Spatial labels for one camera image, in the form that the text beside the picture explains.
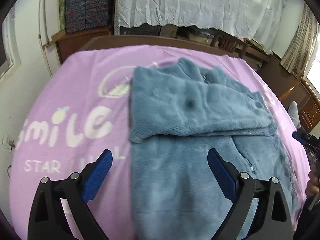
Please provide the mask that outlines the person's right hand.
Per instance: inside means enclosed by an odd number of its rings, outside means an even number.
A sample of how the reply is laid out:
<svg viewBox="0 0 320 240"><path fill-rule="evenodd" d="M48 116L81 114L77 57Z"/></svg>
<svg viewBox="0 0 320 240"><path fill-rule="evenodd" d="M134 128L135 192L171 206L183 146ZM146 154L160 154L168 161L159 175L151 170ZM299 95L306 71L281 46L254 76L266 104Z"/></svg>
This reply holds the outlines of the person's right hand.
<svg viewBox="0 0 320 240"><path fill-rule="evenodd" d="M306 185L305 193L307 197L313 197L315 194L319 193L319 179L313 171L309 172L309 180Z"/></svg>

